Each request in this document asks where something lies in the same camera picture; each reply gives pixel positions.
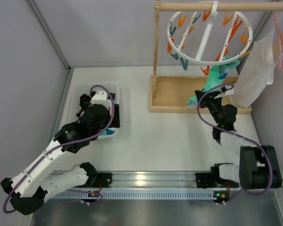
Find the white cloth garment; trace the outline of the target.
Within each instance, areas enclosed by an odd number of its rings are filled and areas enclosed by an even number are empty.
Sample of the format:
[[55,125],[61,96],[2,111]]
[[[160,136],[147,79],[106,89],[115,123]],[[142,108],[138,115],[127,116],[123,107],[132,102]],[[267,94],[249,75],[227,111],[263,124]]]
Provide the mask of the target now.
[[272,29],[264,38],[254,42],[251,53],[234,84],[233,94],[229,96],[236,107],[249,107],[260,96],[267,85],[274,80]]

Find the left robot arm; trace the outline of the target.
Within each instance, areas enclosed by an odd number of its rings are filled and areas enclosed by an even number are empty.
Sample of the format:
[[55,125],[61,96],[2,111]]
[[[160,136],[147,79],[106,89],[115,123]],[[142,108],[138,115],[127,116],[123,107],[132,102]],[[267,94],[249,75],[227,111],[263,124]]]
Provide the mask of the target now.
[[29,215],[58,193],[96,184],[98,172],[89,162],[83,162],[60,176],[48,176],[100,134],[111,135],[115,128],[120,127],[119,104],[115,98],[115,93],[107,94],[103,90],[81,95],[77,120],[62,126],[29,167],[13,178],[1,181],[0,185],[15,211]]

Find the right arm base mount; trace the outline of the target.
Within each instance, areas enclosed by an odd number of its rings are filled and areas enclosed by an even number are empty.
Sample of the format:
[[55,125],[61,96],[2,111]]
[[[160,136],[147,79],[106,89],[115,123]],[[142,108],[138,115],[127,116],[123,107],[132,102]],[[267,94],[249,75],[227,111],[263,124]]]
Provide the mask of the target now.
[[196,184],[197,188],[214,188],[215,183],[213,181],[213,177],[211,173],[196,173]]

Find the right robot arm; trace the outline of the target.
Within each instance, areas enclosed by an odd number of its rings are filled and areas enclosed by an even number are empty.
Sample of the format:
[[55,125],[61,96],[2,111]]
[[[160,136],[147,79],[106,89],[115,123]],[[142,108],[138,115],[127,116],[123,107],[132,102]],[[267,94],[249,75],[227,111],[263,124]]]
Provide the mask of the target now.
[[234,123],[238,110],[231,104],[222,105],[220,91],[197,90],[195,95],[196,107],[207,108],[215,121],[213,139],[239,157],[237,165],[217,164],[218,176],[239,183],[245,189],[280,188],[283,180],[274,147],[260,145],[237,133]]

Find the wooden clothes rack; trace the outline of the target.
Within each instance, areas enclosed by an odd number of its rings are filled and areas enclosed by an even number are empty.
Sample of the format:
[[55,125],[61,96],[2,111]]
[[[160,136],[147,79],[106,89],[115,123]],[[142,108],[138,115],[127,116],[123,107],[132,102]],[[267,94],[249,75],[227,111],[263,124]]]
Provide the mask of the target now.
[[[184,10],[209,10],[208,1],[196,3],[175,3],[155,1],[154,5],[154,60],[153,75],[150,78],[150,112],[151,113],[196,113],[196,110],[188,108],[185,103],[188,97],[199,88],[206,84],[208,76],[186,77],[186,76],[158,76],[158,42],[159,42],[159,18],[161,12],[177,12]],[[265,3],[219,3],[217,8],[221,12],[229,10],[240,12],[283,12],[283,2]]]

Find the white round clip hanger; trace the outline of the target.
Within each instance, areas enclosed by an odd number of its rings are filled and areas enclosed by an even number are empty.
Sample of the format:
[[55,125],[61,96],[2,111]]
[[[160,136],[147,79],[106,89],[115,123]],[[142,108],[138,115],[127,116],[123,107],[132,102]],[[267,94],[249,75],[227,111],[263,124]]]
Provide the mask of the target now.
[[167,52],[186,71],[200,66],[209,76],[214,66],[230,66],[249,53],[253,28],[240,11],[222,13],[219,1],[208,1],[209,10],[175,12],[169,19]]

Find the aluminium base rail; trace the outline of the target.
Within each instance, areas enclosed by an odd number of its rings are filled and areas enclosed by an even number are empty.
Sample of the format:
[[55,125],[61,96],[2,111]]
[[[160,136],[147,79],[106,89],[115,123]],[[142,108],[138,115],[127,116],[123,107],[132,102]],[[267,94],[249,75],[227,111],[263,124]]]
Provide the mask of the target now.
[[[76,167],[55,177],[28,176],[25,182],[27,191],[34,193],[39,187],[43,190],[60,189],[65,191],[73,187],[93,187],[99,172]],[[101,172],[112,173],[112,183],[109,188],[118,189],[155,189],[155,188],[197,188],[196,173],[201,172]],[[215,180],[214,188],[225,188],[225,180]]]

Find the teal sock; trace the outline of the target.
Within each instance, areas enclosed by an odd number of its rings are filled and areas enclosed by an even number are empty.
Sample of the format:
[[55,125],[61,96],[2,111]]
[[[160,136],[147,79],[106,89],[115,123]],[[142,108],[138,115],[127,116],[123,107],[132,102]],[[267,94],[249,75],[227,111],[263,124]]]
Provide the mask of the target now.
[[[215,65],[209,70],[208,78],[205,87],[201,90],[201,92],[207,92],[213,87],[223,84],[225,77],[238,65],[240,64],[239,60],[234,60],[229,63],[223,65]],[[188,102],[187,106],[190,109],[196,108],[198,105],[198,99],[196,95],[191,97]]]
[[117,130],[116,128],[108,128],[101,135],[102,136],[111,136],[116,132],[116,130]]

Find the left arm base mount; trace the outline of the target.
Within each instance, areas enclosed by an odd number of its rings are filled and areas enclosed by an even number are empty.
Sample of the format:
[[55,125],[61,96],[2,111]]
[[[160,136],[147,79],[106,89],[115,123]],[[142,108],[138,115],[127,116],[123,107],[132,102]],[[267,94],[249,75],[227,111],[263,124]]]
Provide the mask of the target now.
[[95,188],[109,188],[112,183],[112,173],[98,173],[97,179],[93,184]]

